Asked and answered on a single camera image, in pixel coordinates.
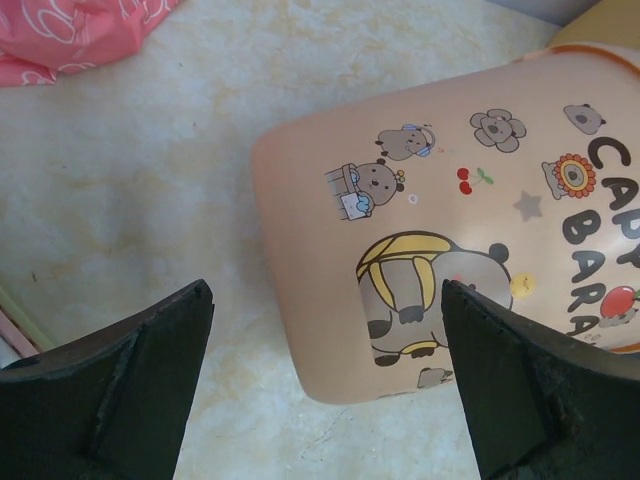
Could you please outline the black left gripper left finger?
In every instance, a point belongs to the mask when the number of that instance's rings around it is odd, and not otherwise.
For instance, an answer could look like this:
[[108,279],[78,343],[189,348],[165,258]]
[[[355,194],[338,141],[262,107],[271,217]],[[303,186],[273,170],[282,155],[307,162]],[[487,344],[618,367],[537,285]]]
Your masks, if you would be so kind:
[[1,371],[4,479],[170,479],[214,312],[197,280]]

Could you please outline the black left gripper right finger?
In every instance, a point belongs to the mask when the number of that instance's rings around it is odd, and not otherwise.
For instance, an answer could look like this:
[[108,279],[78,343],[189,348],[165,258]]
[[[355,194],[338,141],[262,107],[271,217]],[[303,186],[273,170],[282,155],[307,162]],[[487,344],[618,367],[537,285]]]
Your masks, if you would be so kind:
[[483,479],[636,479],[639,360],[574,340],[457,281],[443,321]]

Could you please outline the peach capybara print bucket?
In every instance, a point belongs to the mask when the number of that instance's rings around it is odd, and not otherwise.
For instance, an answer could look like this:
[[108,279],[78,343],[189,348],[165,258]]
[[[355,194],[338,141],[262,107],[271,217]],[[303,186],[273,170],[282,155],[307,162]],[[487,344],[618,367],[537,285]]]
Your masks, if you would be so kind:
[[304,392],[352,404],[455,376],[442,287],[639,350],[639,54],[573,43],[316,113],[251,152]]

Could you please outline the yellow slatted waste bin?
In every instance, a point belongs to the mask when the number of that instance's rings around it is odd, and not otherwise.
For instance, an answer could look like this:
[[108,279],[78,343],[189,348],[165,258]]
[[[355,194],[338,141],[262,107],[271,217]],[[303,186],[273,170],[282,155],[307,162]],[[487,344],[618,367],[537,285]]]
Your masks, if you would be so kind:
[[569,22],[548,47],[595,42],[639,49],[639,0],[602,0]]

